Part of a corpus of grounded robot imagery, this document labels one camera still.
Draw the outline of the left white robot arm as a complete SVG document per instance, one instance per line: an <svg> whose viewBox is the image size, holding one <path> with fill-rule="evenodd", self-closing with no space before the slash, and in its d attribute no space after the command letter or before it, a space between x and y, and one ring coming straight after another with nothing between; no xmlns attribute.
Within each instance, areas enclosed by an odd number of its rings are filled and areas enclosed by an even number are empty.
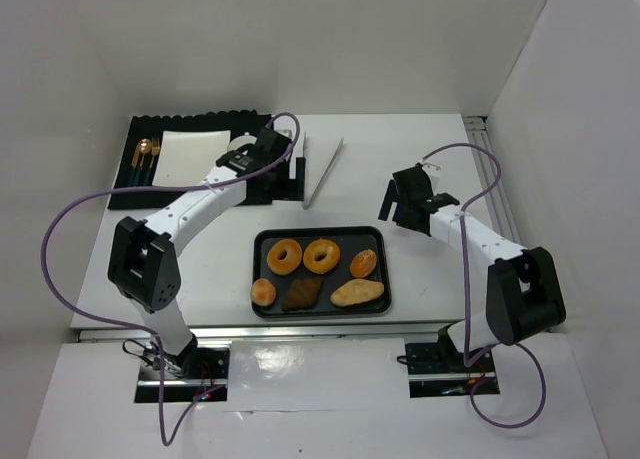
<svg viewBox="0 0 640 459"><path fill-rule="evenodd" d="M270 189L277 174L256 172L286 156L293 144L280 132L264 128L254 143L220 156L200 181L201 190L182 194L143 220L127 216L116 225L107 277L157 334L156 349L182 376L203 354L177 303L178 258L211 222L245 201L250 187Z"/></svg>

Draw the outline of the glazed ring donut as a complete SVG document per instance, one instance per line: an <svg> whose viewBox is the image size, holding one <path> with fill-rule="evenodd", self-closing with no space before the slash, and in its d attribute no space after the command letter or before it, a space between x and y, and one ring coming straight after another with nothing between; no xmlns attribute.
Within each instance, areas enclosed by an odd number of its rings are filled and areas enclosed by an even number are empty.
<svg viewBox="0 0 640 459"><path fill-rule="evenodd" d="M276 242L267 254L267 265L276 275L288 275L302 262L302 249L294 239L282 239Z"/></svg>

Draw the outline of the silver metal tongs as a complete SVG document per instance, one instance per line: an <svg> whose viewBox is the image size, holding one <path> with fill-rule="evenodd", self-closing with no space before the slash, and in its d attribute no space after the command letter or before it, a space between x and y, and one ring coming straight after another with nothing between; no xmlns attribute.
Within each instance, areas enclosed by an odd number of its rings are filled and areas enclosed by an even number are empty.
<svg viewBox="0 0 640 459"><path fill-rule="evenodd" d="M334 168L340 153L342 152L342 149L344 147L344 138L341 138L337 144L336 147L332 153L332 155L330 156L330 159L328 160L327 164L325 165L324 169L322 170L322 174L320 176L320 178L318 179L316 185L314 186L313 190L311 191L311 193L309 195L305 195L303 201L302 201L302 209L303 210L309 210L312 206L312 204L314 203L314 201L316 200L316 198L318 197L322 187L324 186L324 184L326 183L332 169Z"/></svg>

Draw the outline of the orange sesame bun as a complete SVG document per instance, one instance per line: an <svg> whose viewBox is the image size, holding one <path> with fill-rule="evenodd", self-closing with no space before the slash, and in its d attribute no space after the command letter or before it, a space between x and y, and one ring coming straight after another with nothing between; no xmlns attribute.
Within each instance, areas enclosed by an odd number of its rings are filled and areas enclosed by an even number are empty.
<svg viewBox="0 0 640 459"><path fill-rule="evenodd" d="M362 250L352 259L350 264L350 274L356 279L367 278L375 270L377 262L377 254L374 250Z"/></svg>

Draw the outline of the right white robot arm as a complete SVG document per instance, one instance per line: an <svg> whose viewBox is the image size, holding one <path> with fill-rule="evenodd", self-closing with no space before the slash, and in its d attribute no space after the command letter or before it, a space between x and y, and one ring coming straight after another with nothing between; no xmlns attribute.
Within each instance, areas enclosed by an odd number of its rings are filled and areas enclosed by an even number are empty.
<svg viewBox="0 0 640 459"><path fill-rule="evenodd" d="M471 216L448 193L436 193L420 164L392 174L379 218L423 233L462 255L463 320L439 331L443 351L469 367L496 345L512 346L566 320L554 260Z"/></svg>

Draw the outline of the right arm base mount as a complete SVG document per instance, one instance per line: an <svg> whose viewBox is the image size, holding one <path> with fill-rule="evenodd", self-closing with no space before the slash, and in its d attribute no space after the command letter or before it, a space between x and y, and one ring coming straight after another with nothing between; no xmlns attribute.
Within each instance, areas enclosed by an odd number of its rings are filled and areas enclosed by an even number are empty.
<svg viewBox="0 0 640 459"><path fill-rule="evenodd" d="M406 368L411 398L462 397L473 388L479 395L500 393L492 353L467 367L442 331L434 342L406 343L396 361Z"/></svg>

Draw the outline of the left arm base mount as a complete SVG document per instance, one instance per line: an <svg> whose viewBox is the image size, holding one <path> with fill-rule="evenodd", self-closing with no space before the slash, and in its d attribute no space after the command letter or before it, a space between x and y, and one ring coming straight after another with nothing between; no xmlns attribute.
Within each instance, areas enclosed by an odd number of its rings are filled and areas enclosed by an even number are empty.
<svg viewBox="0 0 640 459"><path fill-rule="evenodd" d="M139 360L139 372L134 395L137 404L156 404L159 399L160 363L157 347L149 342L126 339L125 354ZM215 345L199 352L199 359L185 369L166 360L164 401L188 403L195 396L202 402L226 402L230 366L230 347Z"/></svg>

